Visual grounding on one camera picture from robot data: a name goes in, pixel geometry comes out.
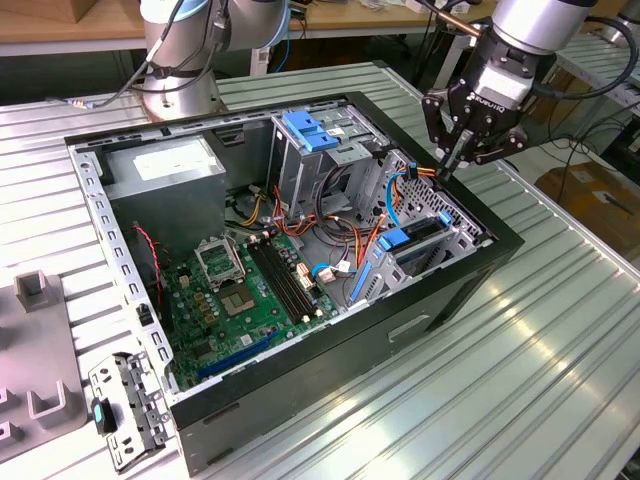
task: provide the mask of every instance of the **motherboard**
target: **motherboard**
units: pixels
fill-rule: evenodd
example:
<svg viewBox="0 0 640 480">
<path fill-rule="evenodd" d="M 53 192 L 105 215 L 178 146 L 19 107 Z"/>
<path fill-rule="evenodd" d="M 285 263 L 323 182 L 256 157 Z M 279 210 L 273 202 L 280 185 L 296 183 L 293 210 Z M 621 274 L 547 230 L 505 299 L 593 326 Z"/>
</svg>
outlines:
<svg viewBox="0 0 640 480">
<path fill-rule="evenodd" d="M 179 387 L 193 387 L 337 315 L 305 271 L 284 235 L 237 246 L 226 238 L 204 243 L 164 268 Z"/>
</svg>

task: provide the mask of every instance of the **desk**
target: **desk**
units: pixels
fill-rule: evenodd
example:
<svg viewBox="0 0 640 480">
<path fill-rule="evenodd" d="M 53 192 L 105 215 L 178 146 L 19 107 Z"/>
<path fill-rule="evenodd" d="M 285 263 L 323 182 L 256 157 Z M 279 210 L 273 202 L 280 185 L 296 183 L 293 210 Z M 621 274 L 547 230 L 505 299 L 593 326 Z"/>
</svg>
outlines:
<svg viewBox="0 0 640 480">
<path fill-rule="evenodd" d="M 220 82 L 231 110 L 354 89 L 432 151 L 421 95 L 389 69 Z M 63 137 L 146 121 L 131 94 L 97 111 L 0 107 L 0 286 L 62 275 L 85 382 L 137 344 Z M 199 480 L 616 476 L 640 444 L 640 276 L 506 165 L 456 175 L 525 240 L 515 257 L 450 323 Z M 0 465 L 3 479 L 43 477 L 118 479 L 91 423 Z M 187 480 L 176 439 L 126 478 Z"/>
<path fill-rule="evenodd" d="M 473 7 L 461 18 L 490 15 L 494 2 Z M 391 6 L 382 12 L 363 7 L 357 0 L 346 4 L 318 3 L 307 11 L 307 38 L 334 38 L 424 32 L 428 14 Z M 291 38 L 302 26 L 292 20 Z M 0 12 L 0 56 L 43 55 L 146 48 L 144 24 L 135 0 L 99 0 L 77 23 Z M 252 73 L 266 73 L 268 51 L 254 50 Z"/>
</svg>

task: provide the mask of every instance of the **green pcb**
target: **green pcb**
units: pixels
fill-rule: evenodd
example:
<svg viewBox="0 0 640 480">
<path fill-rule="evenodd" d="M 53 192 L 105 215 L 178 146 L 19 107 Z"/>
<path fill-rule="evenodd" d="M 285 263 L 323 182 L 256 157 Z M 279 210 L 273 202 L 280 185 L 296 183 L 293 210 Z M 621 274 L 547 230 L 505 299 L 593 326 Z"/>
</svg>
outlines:
<svg viewBox="0 0 640 480">
<path fill-rule="evenodd" d="M 301 262 L 287 237 L 275 237 L 272 246 L 292 262 Z M 322 314 L 312 316 L 308 323 L 294 325 L 247 248 L 240 245 L 237 251 L 246 272 L 245 281 L 225 285 L 218 292 L 213 292 L 209 286 L 195 253 L 177 266 L 174 264 L 162 270 L 170 292 L 173 317 L 173 330 L 165 331 L 174 353 L 172 371 L 183 391 L 200 383 L 199 372 L 205 367 L 245 352 L 252 345 L 268 342 L 268 348 L 274 347 L 337 315 L 332 301 L 321 291 L 314 302 L 318 313 Z M 231 267 L 229 263 L 221 270 Z"/>
</svg>

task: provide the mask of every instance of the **aluminum profile table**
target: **aluminum profile table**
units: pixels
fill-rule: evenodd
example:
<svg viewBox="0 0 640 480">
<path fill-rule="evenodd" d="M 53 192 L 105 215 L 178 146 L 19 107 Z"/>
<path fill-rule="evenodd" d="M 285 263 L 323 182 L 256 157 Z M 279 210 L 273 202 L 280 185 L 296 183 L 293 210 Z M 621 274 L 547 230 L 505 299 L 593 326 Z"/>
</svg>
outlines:
<svg viewBox="0 0 640 480">
<path fill-rule="evenodd" d="M 582 33 L 576 35 L 567 48 L 558 52 L 557 65 L 595 89 L 615 80 L 627 66 L 628 60 L 628 48 L 616 47 L 591 33 Z M 640 81 L 640 66 L 636 67 L 631 80 Z M 640 89 L 632 82 L 623 83 L 606 96 L 621 107 L 638 104 L 631 111 L 640 115 Z"/>
<path fill-rule="evenodd" d="M 220 88 L 231 108 L 358 88 L 432 148 L 419 95 L 372 64 Z M 146 121 L 131 95 L 95 112 L 0 107 L 0 282 L 62 275 L 85 385 L 97 362 L 137 344 L 62 137 Z M 513 260 L 451 323 L 199 478 L 615 477 L 640 444 L 638 273 L 506 165 L 459 176 L 525 239 Z M 112 472 L 91 423 L 0 465 L 0 478 Z M 172 438 L 124 477 L 186 476 Z"/>
</svg>

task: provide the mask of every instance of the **wooden table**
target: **wooden table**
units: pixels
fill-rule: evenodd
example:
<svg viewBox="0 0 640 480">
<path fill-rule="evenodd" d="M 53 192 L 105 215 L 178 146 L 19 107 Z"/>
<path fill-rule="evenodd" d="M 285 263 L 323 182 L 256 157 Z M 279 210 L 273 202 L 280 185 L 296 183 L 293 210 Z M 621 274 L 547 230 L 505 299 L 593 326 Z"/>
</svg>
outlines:
<svg viewBox="0 0 640 480">
<path fill-rule="evenodd" d="M 463 19 L 490 15 L 495 3 L 474 7 Z M 428 14 L 391 6 L 380 12 L 357 0 L 317 3 L 307 11 L 307 38 L 353 37 L 423 32 Z M 290 29 L 301 31 L 292 20 Z M 99 0 L 77 24 L 0 12 L 0 56 L 41 55 L 145 48 L 144 25 L 136 0 Z"/>
</svg>

